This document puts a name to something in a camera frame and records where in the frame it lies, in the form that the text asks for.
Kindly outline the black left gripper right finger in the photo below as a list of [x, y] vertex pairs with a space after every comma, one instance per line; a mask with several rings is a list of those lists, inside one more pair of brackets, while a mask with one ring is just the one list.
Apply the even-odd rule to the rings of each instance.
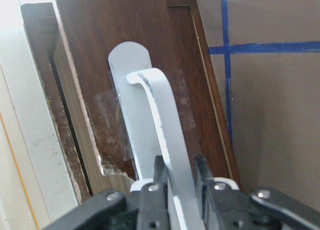
[[270, 187], [244, 194], [230, 178], [214, 177], [206, 158], [194, 158], [200, 216], [207, 230], [318, 230], [320, 213]]

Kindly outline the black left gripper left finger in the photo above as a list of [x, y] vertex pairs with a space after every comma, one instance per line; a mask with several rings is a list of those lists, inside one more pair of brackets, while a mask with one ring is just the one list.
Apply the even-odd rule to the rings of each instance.
[[103, 190], [46, 227], [48, 230], [168, 230], [167, 170], [154, 160], [153, 182], [128, 195]]

